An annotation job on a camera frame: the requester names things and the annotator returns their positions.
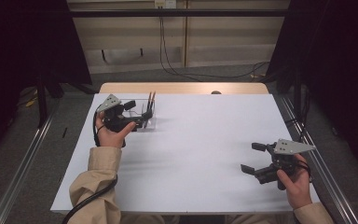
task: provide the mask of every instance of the human hand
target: human hand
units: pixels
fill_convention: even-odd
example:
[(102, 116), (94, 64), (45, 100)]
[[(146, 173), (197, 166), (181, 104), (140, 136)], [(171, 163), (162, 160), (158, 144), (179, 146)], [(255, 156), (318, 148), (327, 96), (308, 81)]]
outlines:
[(101, 112), (97, 115), (95, 120), (95, 126), (98, 131), (98, 139), (100, 140), (101, 147), (122, 147), (124, 138), (132, 131), (135, 127), (135, 122), (129, 123), (123, 130), (119, 133), (112, 132), (108, 130), (103, 125), (104, 112)]
[[(299, 161), (306, 160), (299, 154), (295, 155)], [(278, 177), (286, 187), (287, 201), (293, 209), (311, 204), (310, 198), (310, 177), (305, 169), (296, 169), (296, 173), (288, 176), (283, 170), (278, 170)]]

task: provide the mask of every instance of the person's arm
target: person's arm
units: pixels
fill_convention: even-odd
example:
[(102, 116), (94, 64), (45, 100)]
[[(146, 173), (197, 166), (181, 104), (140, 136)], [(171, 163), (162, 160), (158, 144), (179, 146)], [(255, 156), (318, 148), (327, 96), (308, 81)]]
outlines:
[[(296, 154), (299, 161), (305, 159)], [(296, 218), (302, 224), (330, 224), (333, 219), (321, 203), (312, 203), (310, 198), (310, 177), (304, 169), (298, 169), (289, 177), (283, 170), (277, 172), (278, 177), (286, 186), (287, 200), (294, 209)]]
[[(124, 137), (135, 127), (135, 123), (132, 122), (120, 133), (113, 133), (103, 126), (102, 118), (103, 113), (96, 119), (101, 146), (90, 150), (88, 171), (80, 174), (69, 190), (73, 206), (104, 189), (117, 178)], [(115, 192), (111, 189), (78, 210), (68, 223), (116, 224), (119, 222), (120, 211), (115, 203)]]

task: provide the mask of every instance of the beige sleeve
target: beige sleeve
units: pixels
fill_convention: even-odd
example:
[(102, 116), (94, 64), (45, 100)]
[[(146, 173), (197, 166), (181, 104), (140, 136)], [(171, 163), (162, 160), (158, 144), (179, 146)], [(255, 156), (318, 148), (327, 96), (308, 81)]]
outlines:
[(333, 224), (333, 219), (321, 203), (312, 203), (295, 210), (301, 224)]
[[(117, 177), (121, 148), (94, 147), (89, 153), (89, 170), (80, 174), (69, 188), (71, 202), (75, 206), (109, 185)], [(77, 211), (69, 223), (120, 223), (120, 210), (115, 203), (115, 192), (109, 190)]]

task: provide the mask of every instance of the gray plastic part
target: gray plastic part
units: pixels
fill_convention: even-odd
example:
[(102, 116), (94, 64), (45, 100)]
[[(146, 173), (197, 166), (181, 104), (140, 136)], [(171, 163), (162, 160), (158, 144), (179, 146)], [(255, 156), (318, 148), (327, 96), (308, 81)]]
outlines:
[(274, 152), (275, 154), (281, 155), (294, 155), (314, 149), (316, 149), (316, 147), (312, 145), (298, 143), (291, 140), (279, 139), (276, 147), (274, 148)]
[(98, 107), (97, 112), (100, 113), (119, 104), (121, 104), (121, 101), (114, 94), (110, 94), (100, 107)]

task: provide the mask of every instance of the beige jacket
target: beige jacket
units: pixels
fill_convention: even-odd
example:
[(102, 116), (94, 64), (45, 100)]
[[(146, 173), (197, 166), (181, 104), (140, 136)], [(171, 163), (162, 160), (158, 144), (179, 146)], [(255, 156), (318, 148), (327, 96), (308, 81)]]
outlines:
[[(80, 174), (72, 183), (69, 193), (76, 205), (96, 191), (105, 188), (116, 178), (121, 159), (121, 148), (94, 147), (89, 154), (89, 170)], [(77, 211), (69, 220), (71, 224), (164, 223), (161, 216), (122, 217), (115, 203), (115, 192), (110, 190)], [(321, 203), (313, 203), (295, 210), (302, 224), (333, 223)]]

